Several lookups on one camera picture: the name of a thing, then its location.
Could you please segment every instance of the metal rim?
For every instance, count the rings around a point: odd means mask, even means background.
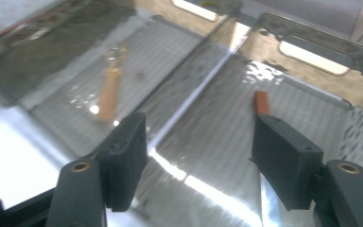
[[[90,167],[89,163],[77,163],[72,166],[73,172],[82,172]]]
[[[359,169],[356,166],[352,166],[350,164],[346,164],[346,163],[342,163],[338,165],[338,168],[340,168],[340,170],[350,173],[350,174],[358,174],[359,173]]]

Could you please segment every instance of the brown wooden handle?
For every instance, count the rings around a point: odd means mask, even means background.
[[[255,92],[255,111],[257,114],[270,114],[267,92]]]
[[[117,80],[120,76],[120,69],[109,68],[106,72],[106,79],[102,94],[98,100],[99,112],[97,117],[102,120],[114,120],[116,110]]]

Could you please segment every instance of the wooden handle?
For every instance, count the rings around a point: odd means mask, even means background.
[[[270,114],[267,92],[255,92],[255,111],[257,114]]]
[[[101,97],[98,100],[99,112],[97,117],[102,120],[114,120],[116,110],[117,79],[120,76],[119,68],[110,68],[106,72],[105,84]]]

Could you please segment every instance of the ribbed metal surface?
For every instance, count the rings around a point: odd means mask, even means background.
[[[235,56],[151,154],[137,199],[152,221],[160,226],[261,225],[257,222],[264,215],[259,172],[249,161],[256,90],[268,91],[274,115],[326,152],[337,150],[347,103]],[[231,203],[246,215],[236,214],[227,205]],[[279,206],[273,203],[268,210],[278,213],[286,226],[311,225],[311,212],[285,213]]]
[[[200,40],[200,36],[161,18],[153,18],[128,37],[127,57],[117,86],[116,119],[134,110]],[[75,79],[32,112],[77,156],[93,150],[113,127],[112,123],[99,122],[90,112],[103,88],[106,67],[104,57],[86,65]]]

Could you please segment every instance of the orange handle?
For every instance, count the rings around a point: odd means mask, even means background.
[[[119,76],[119,68],[110,68],[107,70],[105,84],[101,97],[98,100],[99,112],[96,115],[99,119],[106,121],[114,120],[114,111],[116,110],[117,79]]]
[[[270,114],[268,93],[264,91],[255,92],[255,111],[257,114]]]

